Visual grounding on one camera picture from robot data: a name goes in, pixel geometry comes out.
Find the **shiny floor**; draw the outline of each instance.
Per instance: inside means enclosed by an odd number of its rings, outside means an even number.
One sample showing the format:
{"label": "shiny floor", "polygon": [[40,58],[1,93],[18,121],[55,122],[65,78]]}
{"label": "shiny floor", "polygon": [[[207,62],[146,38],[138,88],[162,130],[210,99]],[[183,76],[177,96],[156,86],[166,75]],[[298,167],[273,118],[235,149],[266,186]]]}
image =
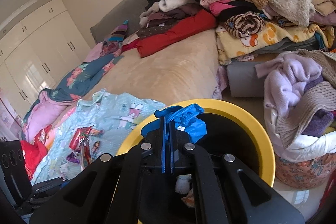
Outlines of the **shiny floor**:
{"label": "shiny floor", "polygon": [[[233,98],[230,95],[229,89],[225,89],[222,95],[224,101],[244,108],[265,127],[263,98]],[[326,184],[310,190],[298,190],[276,179],[273,188],[289,203],[295,206],[307,221],[317,212]]]}

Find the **cabinet door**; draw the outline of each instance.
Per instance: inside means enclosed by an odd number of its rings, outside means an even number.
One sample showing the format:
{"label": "cabinet door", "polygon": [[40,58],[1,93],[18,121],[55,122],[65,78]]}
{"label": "cabinet door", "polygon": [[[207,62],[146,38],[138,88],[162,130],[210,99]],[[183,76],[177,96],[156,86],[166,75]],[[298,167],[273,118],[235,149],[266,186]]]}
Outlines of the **cabinet door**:
{"label": "cabinet door", "polygon": [[47,68],[26,41],[11,53],[5,63],[17,86],[31,104],[36,101],[42,89],[55,85]]}
{"label": "cabinet door", "polygon": [[27,37],[27,34],[19,22],[0,40],[0,65],[11,52]]}
{"label": "cabinet door", "polygon": [[67,43],[78,56],[80,62],[83,62],[90,51],[90,47],[77,29],[68,11],[53,18],[53,21],[62,30]]}
{"label": "cabinet door", "polygon": [[59,83],[63,76],[73,69],[71,64],[68,64],[68,60],[64,60],[57,49],[57,45],[65,43],[65,39],[58,30],[53,28],[51,21],[33,32],[26,39],[26,42],[33,47],[43,67],[55,83]]}
{"label": "cabinet door", "polygon": [[44,23],[66,10],[62,0],[52,0],[26,16],[21,23],[24,30],[30,35]]}
{"label": "cabinet door", "polygon": [[23,118],[30,109],[31,104],[28,102],[22,91],[20,91],[20,89],[15,84],[6,67],[6,64],[2,64],[0,66],[0,79],[0,88],[3,90],[6,98],[8,99],[16,113],[20,115],[21,118]]}

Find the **metal bolt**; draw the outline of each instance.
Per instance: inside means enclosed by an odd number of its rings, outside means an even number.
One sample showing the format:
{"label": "metal bolt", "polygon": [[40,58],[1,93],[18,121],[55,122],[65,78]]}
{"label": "metal bolt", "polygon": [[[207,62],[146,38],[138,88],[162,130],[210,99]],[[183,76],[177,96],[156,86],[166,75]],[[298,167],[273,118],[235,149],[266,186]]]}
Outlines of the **metal bolt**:
{"label": "metal bolt", "polygon": [[186,150],[194,150],[194,149],[195,149],[195,145],[194,145],[193,143],[186,143],[186,144],[184,145],[184,148],[185,148]]}
{"label": "metal bolt", "polygon": [[110,154],[103,154],[103,155],[100,156],[100,160],[101,160],[102,162],[107,162],[107,161],[109,161],[110,159],[111,159],[111,155],[110,155]]}
{"label": "metal bolt", "polygon": [[152,148],[152,145],[150,143],[142,143],[141,148],[143,150],[150,150]]}
{"label": "metal bolt", "polygon": [[224,156],[224,160],[226,160],[226,161],[228,161],[228,162],[233,162],[233,161],[235,161],[235,157],[233,156],[233,155],[231,155],[231,154],[226,154],[225,156]]}

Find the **floral blanket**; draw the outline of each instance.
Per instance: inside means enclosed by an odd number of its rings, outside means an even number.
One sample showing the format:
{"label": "floral blanket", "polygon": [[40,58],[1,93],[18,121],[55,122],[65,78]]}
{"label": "floral blanket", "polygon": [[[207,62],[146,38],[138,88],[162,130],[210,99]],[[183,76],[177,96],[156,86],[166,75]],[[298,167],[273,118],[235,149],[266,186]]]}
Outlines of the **floral blanket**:
{"label": "floral blanket", "polygon": [[138,99],[128,93],[113,95],[102,89],[93,94],[92,100],[79,100],[71,115],[55,128],[55,139],[36,168],[32,184],[57,177],[72,179],[81,171],[80,164],[70,159],[69,145],[78,128],[93,126],[98,135],[90,136],[91,157],[95,160],[102,153],[116,155],[128,134],[145,118],[164,104],[152,99]]}
{"label": "floral blanket", "polygon": [[121,51],[83,62],[69,72],[55,89],[43,89],[23,119],[23,138],[31,142],[35,135],[52,124],[66,106],[86,95],[123,57]]}

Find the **laundry basket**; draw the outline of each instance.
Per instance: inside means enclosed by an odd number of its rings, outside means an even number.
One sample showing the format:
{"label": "laundry basket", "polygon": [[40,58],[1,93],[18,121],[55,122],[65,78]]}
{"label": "laundry basket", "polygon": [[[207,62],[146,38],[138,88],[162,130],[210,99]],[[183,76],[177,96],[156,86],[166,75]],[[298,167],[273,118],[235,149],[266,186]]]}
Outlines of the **laundry basket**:
{"label": "laundry basket", "polygon": [[[234,154],[258,173],[268,185],[273,186],[274,152],[261,124],[242,108],[220,100],[196,99],[174,105],[186,107],[194,103],[204,109],[204,113],[197,117],[203,120],[207,127],[207,134],[197,144],[210,154]],[[141,142],[141,129],[155,119],[157,118],[152,115],[140,123],[122,143],[118,154],[127,153],[131,147]],[[176,179],[167,176],[148,176],[144,179],[139,212],[142,223],[196,222],[194,209],[187,208],[180,195],[171,190],[174,189],[175,183]]]}

